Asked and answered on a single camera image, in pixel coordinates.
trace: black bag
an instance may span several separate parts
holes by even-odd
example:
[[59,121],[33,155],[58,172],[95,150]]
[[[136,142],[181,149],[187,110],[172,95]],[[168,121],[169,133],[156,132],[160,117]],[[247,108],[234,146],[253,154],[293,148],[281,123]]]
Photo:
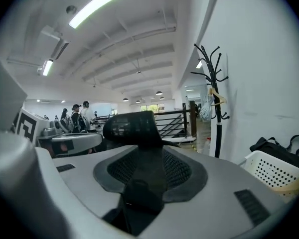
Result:
[[[250,147],[250,150],[260,150],[299,168],[299,149],[295,154],[289,152],[292,146],[292,141],[297,137],[299,137],[299,134],[290,139],[290,144],[287,148],[282,147],[274,137],[271,137],[268,140],[261,137],[255,145]],[[268,142],[269,140],[274,140],[276,144]]]

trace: cap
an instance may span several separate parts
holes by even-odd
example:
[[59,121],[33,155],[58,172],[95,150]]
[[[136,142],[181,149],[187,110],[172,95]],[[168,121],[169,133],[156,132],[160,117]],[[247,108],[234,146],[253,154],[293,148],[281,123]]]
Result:
[[72,110],[74,110],[74,109],[76,109],[76,108],[79,108],[79,107],[81,107],[81,106],[78,105],[78,104],[75,104],[75,105],[72,107]]

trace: vent grille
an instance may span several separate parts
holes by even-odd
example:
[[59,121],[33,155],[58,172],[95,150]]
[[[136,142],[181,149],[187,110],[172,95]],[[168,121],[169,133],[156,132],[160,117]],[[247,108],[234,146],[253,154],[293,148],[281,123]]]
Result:
[[67,170],[70,170],[70,169],[73,169],[73,168],[75,168],[74,165],[68,164],[68,165],[58,166],[56,169],[58,170],[59,173],[61,173],[61,172],[64,172],[64,171],[67,171]]
[[259,202],[251,191],[246,189],[236,191],[234,194],[254,226],[259,225],[269,217],[270,214],[267,209],[261,204],[261,202]]

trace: white shirt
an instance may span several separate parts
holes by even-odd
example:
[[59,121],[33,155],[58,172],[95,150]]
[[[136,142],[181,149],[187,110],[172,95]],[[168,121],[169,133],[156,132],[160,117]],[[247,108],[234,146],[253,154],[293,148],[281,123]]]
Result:
[[85,122],[86,130],[91,130],[90,121],[92,121],[95,118],[95,115],[93,114],[92,110],[90,108],[83,108],[81,111],[81,116]]

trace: white laundry basket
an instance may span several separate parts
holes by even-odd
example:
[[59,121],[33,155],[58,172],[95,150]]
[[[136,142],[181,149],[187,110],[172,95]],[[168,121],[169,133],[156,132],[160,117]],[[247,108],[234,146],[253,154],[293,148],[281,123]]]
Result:
[[244,169],[276,191],[287,202],[299,194],[298,190],[279,193],[277,188],[284,187],[299,178],[299,168],[278,158],[256,150],[245,157]]

